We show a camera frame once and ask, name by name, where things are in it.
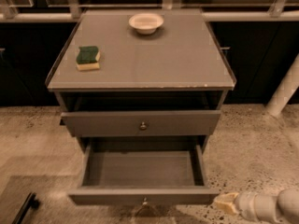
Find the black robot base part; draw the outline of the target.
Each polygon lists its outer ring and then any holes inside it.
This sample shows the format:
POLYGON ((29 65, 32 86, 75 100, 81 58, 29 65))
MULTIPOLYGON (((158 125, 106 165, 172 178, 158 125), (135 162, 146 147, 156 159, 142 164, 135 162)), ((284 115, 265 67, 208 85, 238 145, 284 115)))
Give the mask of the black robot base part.
POLYGON ((30 192, 26 197, 24 203, 22 204, 18 214, 13 219, 12 224, 21 224, 27 212, 30 209, 36 210, 39 207, 39 205, 40 201, 36 197, 36 194, 34 192, 30 192))

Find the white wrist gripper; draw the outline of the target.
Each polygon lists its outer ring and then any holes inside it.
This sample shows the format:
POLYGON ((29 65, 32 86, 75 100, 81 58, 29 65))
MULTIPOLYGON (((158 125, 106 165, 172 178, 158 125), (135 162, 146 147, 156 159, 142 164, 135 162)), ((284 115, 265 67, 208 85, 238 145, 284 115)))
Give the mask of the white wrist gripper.
POLYGON ((229 215, 237 215, 239 213, 247 221, 257 221, 257 215, 254 208, 254 200, 256 193, 254 192, 230 192, 218 195, 213 203, 218 209, 229 215))

